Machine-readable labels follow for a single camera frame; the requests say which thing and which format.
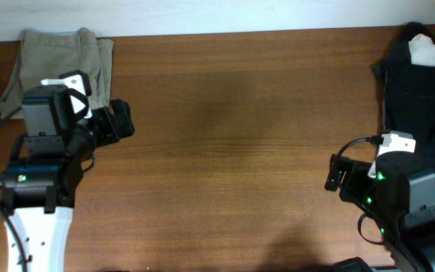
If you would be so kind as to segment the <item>khaki green shorts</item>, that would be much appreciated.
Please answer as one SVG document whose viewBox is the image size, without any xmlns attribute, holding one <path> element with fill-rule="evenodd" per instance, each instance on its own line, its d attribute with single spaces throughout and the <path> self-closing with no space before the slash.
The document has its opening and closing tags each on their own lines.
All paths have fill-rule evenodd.
<svg viewBox="0 0 435 272">
<path fill-rule="evenodd" d="M 8 85 L 0 97 L 0 115 L 6 117 L 23 101 L 23 93 L 43 79 L 80 70 L 91 85 L 92 109 L 110 103 L 114 41 L 99 39 L 86 28 L 73 33 L 24 30 Z"/>
</svg>

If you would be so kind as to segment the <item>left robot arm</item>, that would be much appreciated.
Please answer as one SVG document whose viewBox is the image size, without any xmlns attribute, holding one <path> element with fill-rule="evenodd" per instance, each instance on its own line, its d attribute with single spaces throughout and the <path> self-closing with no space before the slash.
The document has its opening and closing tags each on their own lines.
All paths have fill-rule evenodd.
<svg viewBox="0 0 435 272">
<path fill-rule="evenodd" d="M 62 271 L 76 188 L 96 163 L 98 147 L 135 129 L 123 100 L 89 111 L 84 92 L 65 85 L 33 88 L 23 96 L 25 134 L 13 145 L 0 175 L 9 271 Z"/>
</svg>

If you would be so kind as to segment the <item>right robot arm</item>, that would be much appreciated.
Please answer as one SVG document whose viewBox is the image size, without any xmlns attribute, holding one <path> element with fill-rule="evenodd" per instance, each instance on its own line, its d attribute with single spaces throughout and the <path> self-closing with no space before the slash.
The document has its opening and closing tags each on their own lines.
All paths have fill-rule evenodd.
<svg viewBox="0 0 435 272">
<path fill-rule="evenodd" d="M 435 271 L 435 172 L 405 151 L 370 163 L 332 155 L 325 188 L 362 210 L 381 231 L 378 245 L 390 252 L 396 271 Z"/>
</svg>

